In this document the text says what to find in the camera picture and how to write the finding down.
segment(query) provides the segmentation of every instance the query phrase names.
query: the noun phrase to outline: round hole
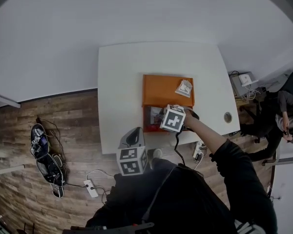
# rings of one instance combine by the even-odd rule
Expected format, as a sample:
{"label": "round hole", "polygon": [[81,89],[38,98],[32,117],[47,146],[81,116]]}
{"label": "round hole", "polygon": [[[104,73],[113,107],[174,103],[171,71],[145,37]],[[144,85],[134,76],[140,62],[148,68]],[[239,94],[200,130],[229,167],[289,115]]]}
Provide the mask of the round hole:
{"label": "round hole", "polygon": [[224,120],[226,123],[230,123],[232,121],[232,115],[229,112],[226,112],[224,115]]}

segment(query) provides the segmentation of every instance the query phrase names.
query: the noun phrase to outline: person's arm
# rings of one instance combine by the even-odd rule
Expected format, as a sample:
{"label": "person's arm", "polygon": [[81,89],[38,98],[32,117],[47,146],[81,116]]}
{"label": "person's arm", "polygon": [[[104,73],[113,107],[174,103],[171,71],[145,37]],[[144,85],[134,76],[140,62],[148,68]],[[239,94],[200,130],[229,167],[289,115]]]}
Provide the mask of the person's arm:
{"label": "person's arm", "polygon": [[230,211],[242,223],[255,223],[268,233],[277,233],[271,201],[259,181],[250,158],[236,144],[187,114],[191,128],[212,152],[218,171],[225,178]]}
{"label": "person's arm", "polygon": [[278,92],[278,103],[280,105],[280,111],[286,112],[287,105],[293,107],[293,95],[287,91],[279,91]]}
{"label": "person's arm", "polygon": [[198,119],[192,117],[189,111],[186,111],[186,114],[185,125],[191,128],[207,145],[210,152],[214,154],[227,139],[216,133]]}
{"label": "person's arm", "polygon": [[287,131],[289,127],[289,117],[287,113],[287,106],[293,107],[293,95],[286,91],[278,92],[278,103],[283,117],[283,130]]}

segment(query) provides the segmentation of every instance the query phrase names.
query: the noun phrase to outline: hand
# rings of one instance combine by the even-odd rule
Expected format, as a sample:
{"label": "hand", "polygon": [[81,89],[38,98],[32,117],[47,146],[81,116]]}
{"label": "hand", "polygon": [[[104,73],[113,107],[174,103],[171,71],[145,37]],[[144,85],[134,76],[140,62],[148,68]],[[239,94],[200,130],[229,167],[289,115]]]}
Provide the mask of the hand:
{"label": "hand", "polygon": [[189,109],[185,109],[185,113],[186,113],[186,118],[185,118],[184,125],[185,125],[186,127],[190,127],[191,122],[192,122],[195,118],[192,116],[192,114],[191,114],[191,112],[190,112]]}
{"label": "hand", "polygon": [[292,141],[293,140],[293,136],[291,134],[289,135],[285,135],[283,134],[283,138],[286,140],[286,141]]}
{"label": "hand", "polygon": [[283,130],[287,131],[290,124],[287,112],[283,112],[282,116],[283,116]]}

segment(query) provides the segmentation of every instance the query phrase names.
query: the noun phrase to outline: white wall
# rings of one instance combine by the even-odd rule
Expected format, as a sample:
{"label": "white wall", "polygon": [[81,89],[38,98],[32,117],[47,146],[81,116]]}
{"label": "white wall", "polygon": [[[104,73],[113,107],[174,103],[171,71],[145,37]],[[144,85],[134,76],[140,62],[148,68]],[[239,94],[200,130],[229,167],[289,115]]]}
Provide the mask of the white wall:
{"label": "white wall", "polygon": [[293,71],[293,44],[257,68],[258,78],[268,80],[286,71]]}
{"label": "white wall", "polygon": [[[293,157],[293,144],[281,140],[279,145],[281,158]],[[272,196],[277,215],[278,233],[293,234],[293,164],[275,167]]]}
{"label": "white wall", "polygon": [[269,0],[8,0],[0,8],[0,95],[15,101],[96,88],[98,47],[218,44],[227,69],[252,70],[293,46]]}

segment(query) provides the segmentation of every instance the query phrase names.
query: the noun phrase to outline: chair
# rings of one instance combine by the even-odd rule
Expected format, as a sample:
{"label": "chair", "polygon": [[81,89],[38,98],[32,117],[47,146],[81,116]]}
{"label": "chair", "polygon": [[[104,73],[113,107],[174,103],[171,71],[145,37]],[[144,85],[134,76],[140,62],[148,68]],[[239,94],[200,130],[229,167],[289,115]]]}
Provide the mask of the chair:
{"label": "chair", "polygon": [[27,232],[25,230],[30,230],[31,233],[34,234],[35,224],[33,224],[33,227],[31,229],[28,229],[28,228],[26,228],[26,223],[24,223],[24,229],[23,230],[21,230],[21,229],[16,229],[16,230],[17,230],[17,232],[19,234],[27,234]]}

